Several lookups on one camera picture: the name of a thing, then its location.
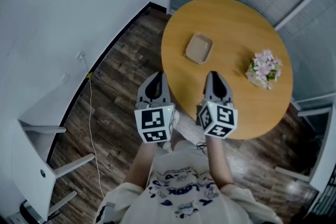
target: white chair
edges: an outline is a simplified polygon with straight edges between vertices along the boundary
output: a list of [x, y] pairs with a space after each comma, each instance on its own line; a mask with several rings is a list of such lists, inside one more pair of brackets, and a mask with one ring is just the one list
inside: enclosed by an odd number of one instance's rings
[[309, 176], [301, 175], [280, 167], [275, 170], [307, 182], [320, 193], [324, 192], [336, 165], [336, 109], [330, 108], [301, 111], [298, 116], [312, 116], [328, 113], [328, 123], [317, 161]]
[[13, 123], [12, 179], [32, 208], [47, 221], [48, 216], [77, 194], [76, 191], [73, 191], [50, 207], [56, 179], [94, 159], [95, 155], [91, 153], [61, 168], [52, 170], [40, 157], [26, 131], [55, 134], [63, 133], [66, 129], [64, 127], [22, 127], [19, 120], [15, 120]]

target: white wall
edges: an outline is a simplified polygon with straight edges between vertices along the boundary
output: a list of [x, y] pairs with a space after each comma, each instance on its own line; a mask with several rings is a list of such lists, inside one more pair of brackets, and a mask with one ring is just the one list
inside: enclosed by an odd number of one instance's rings
[[[10, 121], [59, 125], [89, 67], [149, 0], [0, 0], [0, 214], [23, 200], [10, 180]], [[166, 5], [167, 0], [150, 0]], [[66, 84], [60, 82], [70, 74]]]

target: baseboard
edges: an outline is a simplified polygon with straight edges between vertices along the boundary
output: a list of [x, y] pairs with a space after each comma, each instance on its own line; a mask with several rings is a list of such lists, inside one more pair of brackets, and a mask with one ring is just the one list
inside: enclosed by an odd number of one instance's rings
[[[96, 70], [96, 68], [98, 67], [98, 65], [100, 65], [100, 63], [102, 62], [102, 60], [104, 59], [104, 57], [106, 56], [106, 54], [110, 51], [110, 49], [113, 47], [113, 45], [121, 38], [121, 36], [130, 28], [130, 26], [148, 9], [148, 8], [153, 8], [153, 9], [157, 9], [160, 12], [166, 13], [166, 8], [163, 6], [160, 6], [158, 4], [155, 4], [153, 2], [148, 2], [147, 5], [145, 5], [129, 22], [128, 24], [125, 25], [125, 27], [116, 35], [116, 37], [111, 41], [111, 43], [107, 46], [107, 48], [105, 49], [105, 51], [101, 54], [101, 56], [98, 58], [98, 60], [94, 63], [93, 67], [90, 69], [90, 72], [94, 72]], [[77, 92], [75, 93], [75, 95], [73, 96], [72, 101], [70, 102], [64, 116], [63, 119], [61, 120], [61, 123], [59, 124], [60, 127], [63, 127], [65, 124], [65, 121], [67, 120], [72, 108], [74, 107], [78, 97], [80, 96], [80, 94], [82, 93], [82, 90], [84, 89], [86, 83], [88, 82], [88, 79], [85, 78], [83, 80], [83, 82], [81, 83], [81, 85], [79, 86]], [[47, 163], [50, 163], [51, 160], [51, 156], [53, 154], [53, 151], [55, 149], [56, 143], [58, 141], [60, 134], [56, 134], [55, 138], [53, 140], [53, 143], [51, 145], [48, 157], [47, 157]]]

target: white t-shirt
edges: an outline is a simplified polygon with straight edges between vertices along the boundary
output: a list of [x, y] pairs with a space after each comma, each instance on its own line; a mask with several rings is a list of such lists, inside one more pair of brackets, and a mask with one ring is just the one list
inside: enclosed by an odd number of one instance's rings
[[207, 157], [196, 148], [154, 158], [146, 189], [123, 183], [106, 194], [94, 223], [247, 224], [281, 219], [248, 189], [218, 189]]

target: white cable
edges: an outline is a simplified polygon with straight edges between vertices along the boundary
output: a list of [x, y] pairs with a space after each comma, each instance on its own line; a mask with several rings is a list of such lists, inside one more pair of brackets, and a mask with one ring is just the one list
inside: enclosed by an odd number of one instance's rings
[[[88, 71], [88, 74], [89, 74], [89, 68], [88, 68], [88, 64], [86, 63], [86, 59], [84, 59], [84, 62], [85, 62], [85, 65], [86, 65], [86, 69]], [[91, 132], [91, 115], [92, 115], [92, 86], [91, 86], [91, 78], [89, 77], [89, 83], [90, 83], [90, 116], [89, 116], [89, 130], [90, 130], [90, 137], [91, 137], [91, 145], [93, 147], [93, 151], [95, 152], [95, 159], [96, 159], [96, 165], [97, 165], [97, 171], [98, 171], [98, 182], [99, 182], [99, 187], [100, 187], [100, 191], [101, 191], [101, 194], [103, 196], [103, 198], [105, 198], [105, 195], [103, 193], [103, 190], [101, 188], [101, 184], [100, 184], [100, 172], [99, 172], [99, 166], [98, 166], [98, 160], [97, 160], [97, 152], [96, 152], [96, 149], [93, 145], [93, 139], [92, 139], [92, 132]]]

